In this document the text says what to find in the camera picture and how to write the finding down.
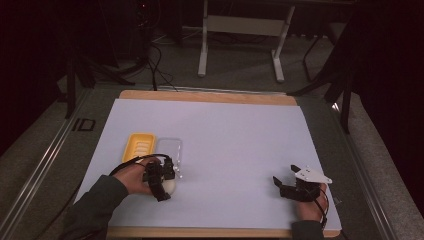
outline white stand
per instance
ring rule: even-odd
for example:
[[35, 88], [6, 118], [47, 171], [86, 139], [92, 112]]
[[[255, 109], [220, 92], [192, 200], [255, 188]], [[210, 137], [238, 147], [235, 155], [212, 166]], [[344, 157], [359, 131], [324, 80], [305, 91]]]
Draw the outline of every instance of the white stand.
[[272, 60], [274, 70], [278, 82], [284, 81], [283, 70], [281, 68], [280, 54], [283, 48], [284, 40], [287, 37], [290, 21], [294, 13], [294, 6], [290, 7], [289, 13], [285, 21], [271, 19], [254, 19], [208, 15], [208, 0], [203, 1], [203, 32], [202, 32], [202, 49], [199, 61], [199, 77], [206, 76], [206, 65], [208, 58], [208, 31], [211, 32], [228, 32], [241, 34], [256, 34], [265, 36], [279, 37], [276, 50], [272, 50]]

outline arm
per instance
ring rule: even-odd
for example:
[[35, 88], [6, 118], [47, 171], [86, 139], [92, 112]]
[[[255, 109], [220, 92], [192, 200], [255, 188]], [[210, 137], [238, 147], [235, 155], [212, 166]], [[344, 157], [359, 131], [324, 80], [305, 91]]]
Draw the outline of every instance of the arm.
[[59, 239], [105, 239], [113, 211], [128, 194], [152, 194], [142, 181], [145, 166], [151, 161], [159, 160], [146, 158], [113, 176], [102, 175], [90, 191], [70, 208]]
[[[327, 185], [321, 184], [323, 192]], [[318, 203], [323, 209], [328, 208], [327, 199], [321, 192], [317, 198]], [[294, 240], [322, 240], [324, 234], [321, 227], [322, 212], [315, 202], [296, 202], [297, 214], [300, 221], [292, 224], [292, 236]]]
[[70, 208], [59, 239], [105, 239], [112, 213], [127, 195], [118, 179], [102, 175]]

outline white object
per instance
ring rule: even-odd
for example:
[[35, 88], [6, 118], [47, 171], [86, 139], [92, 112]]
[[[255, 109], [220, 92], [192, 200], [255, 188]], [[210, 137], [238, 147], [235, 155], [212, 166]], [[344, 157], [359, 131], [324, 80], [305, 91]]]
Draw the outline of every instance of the white object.
[[172, 195], [175, 191], [177, 183], [176, 183], [175, 179], [164, 180], [162, 182], [162, 186], [163, 186], [163, 189], [165, 190], [165, 192], [169, 193], [169, 195]]
[[294, 175], [297, 178], [302, 179], [306, 182], [327, 183], [327, 184], [333, 183], [333, 181], [330, 178], [324, 176], [324, 174], [309, 167], [301, 169]]
[[283, 70], [281, 68], [280, 54], [287, 37], [290, 22], [295, 7], [290, 6], [285, 20], [241, 18], [233, 16], [217, 16], [208, 14], [208, 0], [203, 1], [203, 27], [202, 27], [202, 48], [200, 52], [198, 76], [206, 76], [208, 58], [208, 32], [228, 32], [241, 34], [255, 34], [264, 36], [278, 36], [278, 45], [271, 51], [274, 65], [275, 77], [278, 82], [284, 81]]

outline yellow container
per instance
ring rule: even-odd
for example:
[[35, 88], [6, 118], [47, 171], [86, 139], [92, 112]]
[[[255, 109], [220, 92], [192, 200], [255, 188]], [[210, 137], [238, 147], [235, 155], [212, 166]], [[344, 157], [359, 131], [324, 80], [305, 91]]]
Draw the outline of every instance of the yellow container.
[[152, 154], [155, 149], [156, 137], [151, 133], [133, 133], [128, 138], [122, 162], [137, 156]]

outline metal leg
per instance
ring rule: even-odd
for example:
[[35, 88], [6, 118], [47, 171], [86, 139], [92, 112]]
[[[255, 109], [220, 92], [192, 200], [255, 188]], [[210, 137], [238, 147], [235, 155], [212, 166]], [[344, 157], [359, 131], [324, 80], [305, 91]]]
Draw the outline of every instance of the metal leg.
[[306, 51], [306, 53], [305, 53], [305, 55], [303, 56], [303, 59], [302, 59], [302, 64], [303, 64], [303, 67], [305, 68], [306, 77], [308, 78], [308, 81], [309, 81], [309, 82], [311, 82], [311, 81], [312, 81], [312, 79], [311, 79], [311, 75], [309, 75], [308, 65], [306, 64], [306, 56], [308, 56], [309, 52], [311, 52], [312, 48], [315, 46], [315, 44], [318, 42], [318, 40], [319, 40], [320, 38], [321, 38], [321, 37], [320, 37], [320, 36], [318, 36], [318, 37], [314, 40], [314, 42], [313, 42], [313, 43], [312, 43], [312, 45], [309, 47], [308, 51]]
[[352, 83], [353, 83], [353, 74], [348, 76], [346, 81], [346, 87], [343, 92], [343, 103], [342, 103], [342, 113], [340, 116], [340, 124], [347, 134], [349, 134], [349, 111], [350, 111], [350, 99], [352, 95]]
[[200, 52], [199, 77], [206, 76], [206, 64], [208, 60], [208, 0], [203, 1], [203, 32], [202, 32], [202, 50]]
[[294, 13], [294, 9], [295, 9], [294, 6], [290, 7], [286, 20], [284, 21], [283, 27], [281, 28], [281, 34], [279, 36], [279, 43], [278, 43], [277, 49], [271, 51], [272, 61], [274, 63], [275, 76], [278, 82], [284, 81], [283, 70], [281, 68], [281, 62], [280, 62], [280, 54], [281, 54], [281, 49], [283, 48], [283, 45], [284, 45], [284, 41], [287, 37], [287, 32], [290, 27], [290, 22]]

